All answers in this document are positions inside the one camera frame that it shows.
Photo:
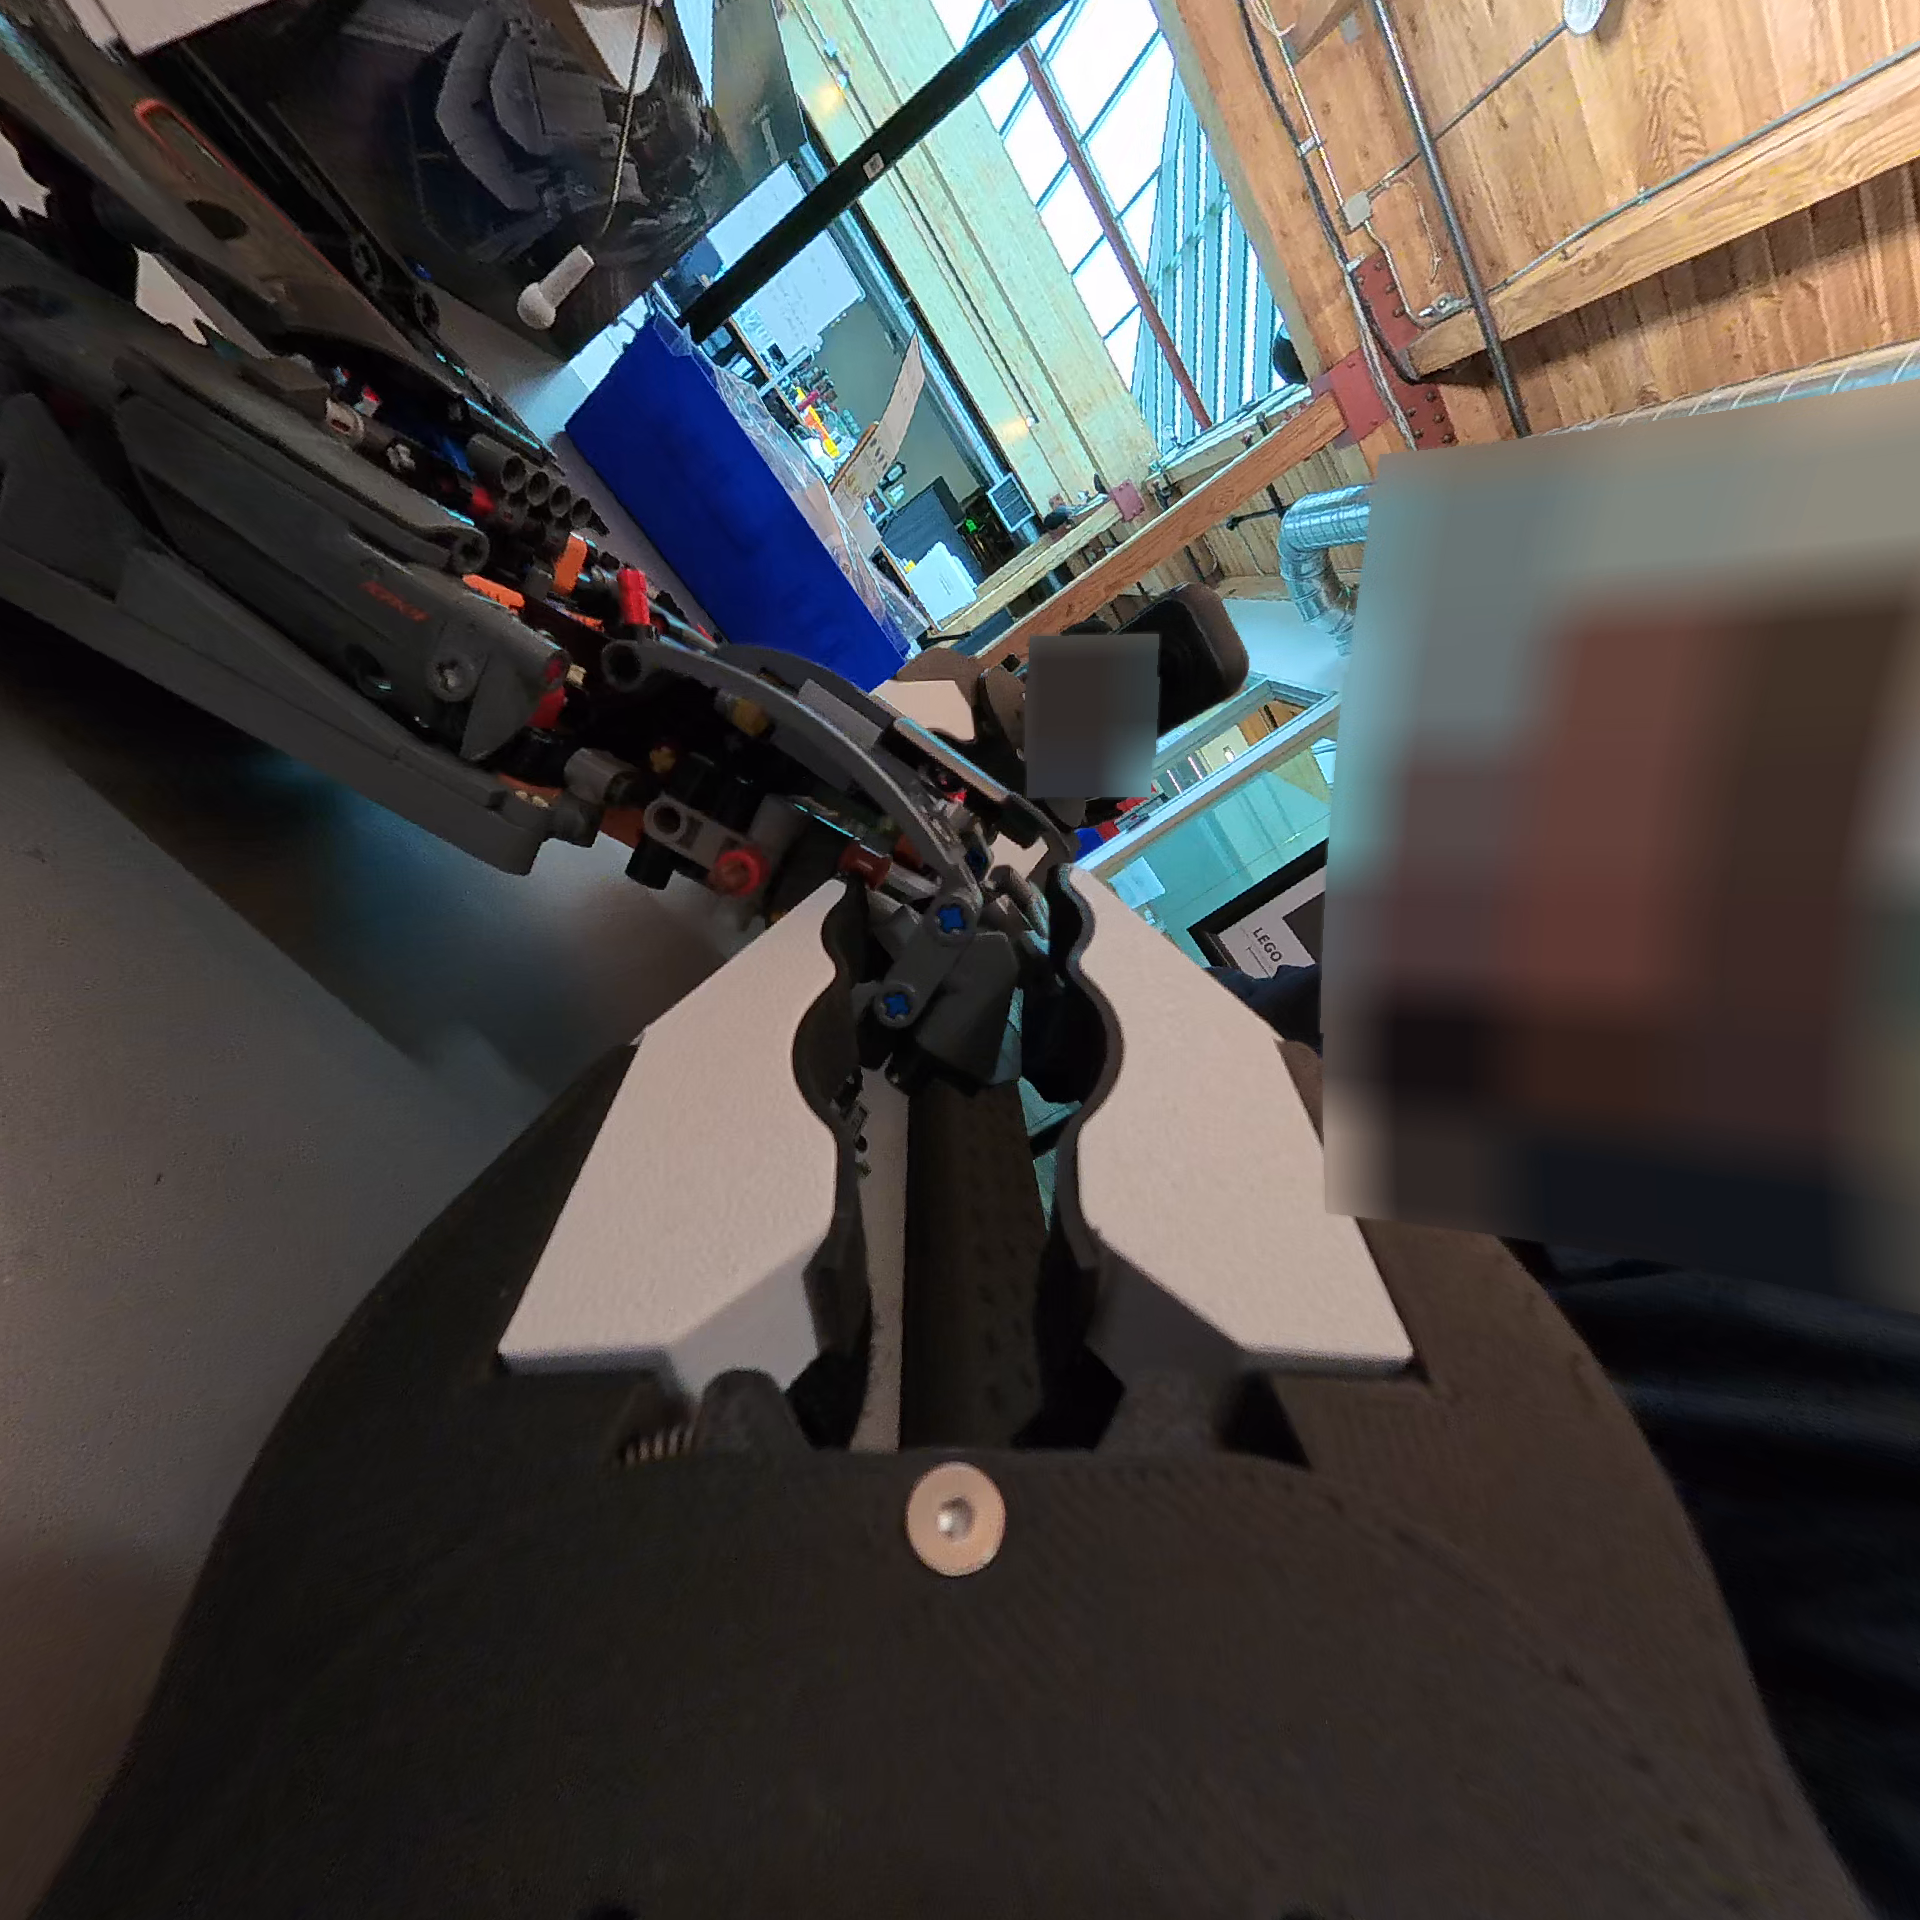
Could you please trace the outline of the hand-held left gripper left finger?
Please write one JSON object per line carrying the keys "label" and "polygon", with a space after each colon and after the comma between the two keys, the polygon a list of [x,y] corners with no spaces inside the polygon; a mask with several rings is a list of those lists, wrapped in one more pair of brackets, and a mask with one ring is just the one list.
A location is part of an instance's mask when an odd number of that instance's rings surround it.
{"label": "hand-held left gripper left finger", "polygon": [[498,1341],[508,1373],[640,1371],[682,1403],[758,1373],[815,1446],[852,1441],[869,929],[863,886],[826,880],[640,1032]]}

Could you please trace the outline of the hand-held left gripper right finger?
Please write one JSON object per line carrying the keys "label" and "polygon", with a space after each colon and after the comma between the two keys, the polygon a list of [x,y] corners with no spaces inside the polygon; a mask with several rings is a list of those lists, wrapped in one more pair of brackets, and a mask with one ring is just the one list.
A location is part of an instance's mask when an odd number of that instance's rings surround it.
{"label": "hand-held left gripper right finger", "polygon": [[1301,1449],[1298,1381],[1400,1379],[1412,1341],[1283,1035],[1099,877],[1048,881],[1071,1085],[1048,1231],[1053,1449]]}

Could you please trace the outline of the grey lego car model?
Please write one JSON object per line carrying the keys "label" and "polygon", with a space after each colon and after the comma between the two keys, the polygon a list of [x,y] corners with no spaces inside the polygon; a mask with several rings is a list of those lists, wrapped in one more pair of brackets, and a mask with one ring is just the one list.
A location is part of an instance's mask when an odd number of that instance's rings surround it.
{"label": "grey lego car model", "polygon": [[875,664],[701,628],[173,105],[5,16],[5,605],[504,872],[616,836],[772,924],[859,881],[856,1053],[1010,1073],[1059,825]]}

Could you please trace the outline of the lego set cardboard box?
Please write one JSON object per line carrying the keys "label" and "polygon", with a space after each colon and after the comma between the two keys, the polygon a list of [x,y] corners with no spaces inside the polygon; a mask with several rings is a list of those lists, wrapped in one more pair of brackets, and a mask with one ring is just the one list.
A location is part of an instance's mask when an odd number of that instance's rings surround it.
{"label": "lego set cardboard box", "polygon": [[[597,245],[635,13],[573,7],[251,4],[141,62],[350,276],[452,296],[570,360],[805,140],[775,4],[658,4]],[[592,275],[550,328],[522,324],[522,288],[573,246]]]}

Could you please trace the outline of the white paper sign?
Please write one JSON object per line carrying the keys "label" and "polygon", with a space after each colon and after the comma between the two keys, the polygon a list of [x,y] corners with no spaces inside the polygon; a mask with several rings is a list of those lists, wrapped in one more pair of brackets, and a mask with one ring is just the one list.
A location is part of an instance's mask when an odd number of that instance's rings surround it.
{"label": "white paper sign", "polygon": [[1189,925],[1208,965],[1248,975],[1316,966],[1324,958],[1325,875],[1248,892]]}

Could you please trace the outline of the blue plastic box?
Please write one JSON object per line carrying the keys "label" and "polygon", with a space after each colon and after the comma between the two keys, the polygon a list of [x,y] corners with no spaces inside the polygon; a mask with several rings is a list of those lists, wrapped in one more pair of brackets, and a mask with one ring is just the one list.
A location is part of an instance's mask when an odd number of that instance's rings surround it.
{"label": "blue plastic box", "polygon": [[892,681],[910,633],[815,463],[755,389],[646,309],[567,422],[722,639]]}

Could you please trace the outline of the black office chair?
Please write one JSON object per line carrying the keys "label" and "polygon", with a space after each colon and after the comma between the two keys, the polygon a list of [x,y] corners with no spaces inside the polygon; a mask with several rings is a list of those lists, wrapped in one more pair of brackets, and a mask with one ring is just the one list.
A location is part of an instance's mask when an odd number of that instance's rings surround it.
{"label": "black office chair", "polygon": [[1213,587],[1194,583],[1155,597],[1120,623],[1158,643],[1158,731],[1172,731],[1239,695],[1250,677],[1244,639]]}

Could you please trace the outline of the thin white tipped rod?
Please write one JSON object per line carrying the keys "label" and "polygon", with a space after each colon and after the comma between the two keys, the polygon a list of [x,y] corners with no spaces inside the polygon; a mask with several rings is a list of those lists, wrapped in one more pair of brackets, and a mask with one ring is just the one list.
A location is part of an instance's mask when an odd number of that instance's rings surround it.
{"label": "thin white tipped rod", "polygon": [[[635,13],[634,21],[634,37],[631,37],[631,62],[629,75],[622,86],[622,112],[616,124],[616,141],[614,141],[614,158],[608,174],[608,198],[603,219],[592,235],[598,245],[608,237],[613,229],[613,219],[620,205],[620,188],[627,174],[627,158],[634,144],[634,120],[637,109],[637,95],[644,83],[651,79],[658,67],[661,48],[662,48],[662,30],[656,25],[658,21],[658,4],[656,1],[635,1],[635,4],[576,4],[578,13],[583,9],[598,9],[598,12],[622,12],[629,9]],[[583,280],[595,269],[595,255],[587,246],[573,246],[565,254],[565,257],[548,269],[544,276],[527,280],[517,300],[517,319],[530,328],[550,328],[558,319],[560,307],[571,300],[571,295],[583,286]]]}

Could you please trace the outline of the silver ventilation duct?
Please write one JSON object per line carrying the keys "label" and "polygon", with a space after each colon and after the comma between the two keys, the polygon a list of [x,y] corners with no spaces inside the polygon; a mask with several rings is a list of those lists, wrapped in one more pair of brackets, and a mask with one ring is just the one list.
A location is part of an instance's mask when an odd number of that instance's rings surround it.
{"label": "silver ventilation duct", "polygon": [[1372,493],[1370,485],[1308,493],[1280,517],[1278,564],[1287,598],[1339,655],[1352,649],[1358,590],[1339,576],[1335,550],[1364,543]]}

